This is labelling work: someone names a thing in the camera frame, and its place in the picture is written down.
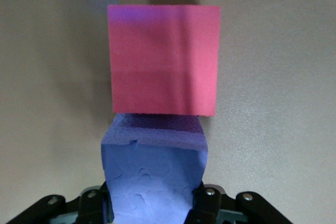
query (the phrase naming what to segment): foam block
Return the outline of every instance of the foam block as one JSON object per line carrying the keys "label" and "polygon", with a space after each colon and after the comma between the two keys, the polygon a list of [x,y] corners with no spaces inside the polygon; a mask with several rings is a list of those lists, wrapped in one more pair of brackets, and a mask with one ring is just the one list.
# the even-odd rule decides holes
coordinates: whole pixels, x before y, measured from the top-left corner
{"label": "foam block", "polygon": [[197,116],[117,114],[102,140],[116,224],[182,224],[207,160]]}
{"label": "foam block", "polygon": [[115,113],[215,114],[220,8],[108,7]]}

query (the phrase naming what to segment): silver screw head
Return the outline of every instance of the silver screw head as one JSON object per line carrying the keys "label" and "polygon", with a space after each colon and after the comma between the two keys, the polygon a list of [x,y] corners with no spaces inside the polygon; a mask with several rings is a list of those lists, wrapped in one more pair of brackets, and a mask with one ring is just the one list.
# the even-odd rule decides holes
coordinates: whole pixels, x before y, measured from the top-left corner
{"label": "silver screw head", "polygon": [[207,188],[205,191],[206,191],[206,194],[208,194],[209,196],[215,195],[215,190],[212,188]]}
{"label": "silver screw head", "polygon": [[50,200],[48,201],[48,205],[53,205],[53,204],[55,204],[57,201],[58,201],[57,197],[53,197],[52,199],[50,199]]}
{"label": "silver screw head", "polygon": [[96,191],[91,191],[91,192],[88,194],[88,198],[93,198],[95,195],[97,195]]}
{"label": "silver screw head", "polygon": [[251,194],[243,194],[244,200],[251,201],[253,200],[253,197]]}

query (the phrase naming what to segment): blue block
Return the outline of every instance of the blue block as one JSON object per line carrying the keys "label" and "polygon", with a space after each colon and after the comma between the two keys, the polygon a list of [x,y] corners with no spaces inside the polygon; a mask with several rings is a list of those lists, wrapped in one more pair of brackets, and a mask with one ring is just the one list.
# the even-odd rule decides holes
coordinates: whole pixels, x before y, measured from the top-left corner
{"label": "blue block", "polygon": [[117,114],[101,145],[116,224],[182,224],[207,161],[198,116]]}

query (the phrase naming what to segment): pink square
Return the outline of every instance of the pink square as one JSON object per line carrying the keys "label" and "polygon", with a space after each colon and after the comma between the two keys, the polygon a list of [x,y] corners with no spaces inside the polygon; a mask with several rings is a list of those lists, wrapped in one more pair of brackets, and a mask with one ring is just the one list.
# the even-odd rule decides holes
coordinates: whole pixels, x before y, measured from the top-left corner
{"label": "pink square", "polygon": [[108,7],[115,113],[213,116],[220,8]]}

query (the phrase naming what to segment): table surface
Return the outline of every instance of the table surface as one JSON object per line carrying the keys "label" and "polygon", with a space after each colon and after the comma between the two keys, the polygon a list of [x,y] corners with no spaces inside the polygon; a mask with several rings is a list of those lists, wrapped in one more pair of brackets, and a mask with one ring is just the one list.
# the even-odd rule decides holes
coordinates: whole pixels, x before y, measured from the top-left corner
{"label": "table surface", "polygon": [[108,4],[222,8],[204,182],[335,223],[336,0],[0,0],[0,222],[104,181]]}

